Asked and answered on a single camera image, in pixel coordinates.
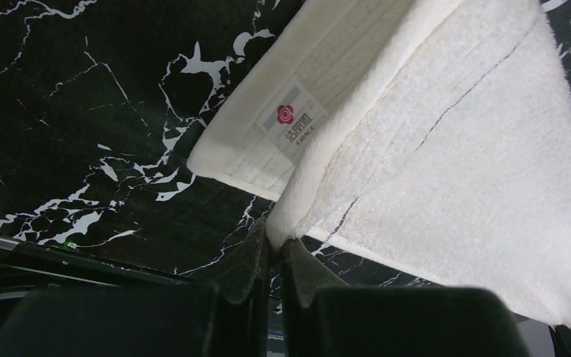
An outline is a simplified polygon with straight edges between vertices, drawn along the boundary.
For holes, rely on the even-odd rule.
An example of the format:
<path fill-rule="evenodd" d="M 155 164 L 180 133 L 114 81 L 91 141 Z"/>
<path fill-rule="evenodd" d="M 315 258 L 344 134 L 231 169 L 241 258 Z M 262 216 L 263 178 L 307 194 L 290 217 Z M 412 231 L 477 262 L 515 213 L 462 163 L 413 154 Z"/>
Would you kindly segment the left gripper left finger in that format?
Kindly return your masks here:
<path fill-rule="evenodd" d="M 0 329 L 0 356 L 263 356 L 269 257 L 258 221 L 202 283 L 33 291 Z"/>

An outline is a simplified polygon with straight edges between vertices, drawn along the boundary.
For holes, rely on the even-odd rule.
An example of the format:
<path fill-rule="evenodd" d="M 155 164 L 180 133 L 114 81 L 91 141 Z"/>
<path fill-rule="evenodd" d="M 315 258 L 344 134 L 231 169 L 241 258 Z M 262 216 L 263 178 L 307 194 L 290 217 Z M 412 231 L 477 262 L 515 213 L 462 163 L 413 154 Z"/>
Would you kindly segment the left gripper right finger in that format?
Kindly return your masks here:
<path fill-rule="evenodd" d="M 512 316 L 473 288 L 350 286 L 299 240 L 281 250 L 288 356 L 526 356 Z"/>

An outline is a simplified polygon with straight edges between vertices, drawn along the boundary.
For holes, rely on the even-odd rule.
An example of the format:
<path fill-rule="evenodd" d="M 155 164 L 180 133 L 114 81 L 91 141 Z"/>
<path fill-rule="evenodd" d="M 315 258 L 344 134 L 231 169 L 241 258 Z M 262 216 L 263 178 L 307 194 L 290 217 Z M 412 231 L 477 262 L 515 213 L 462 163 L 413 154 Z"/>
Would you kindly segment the white towel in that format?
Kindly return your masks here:
<path fill-rule="evenodd" d="M 571 327 L 571 91 L 539 1 L 305 1 L 187 161 L 303 236 Z"/>

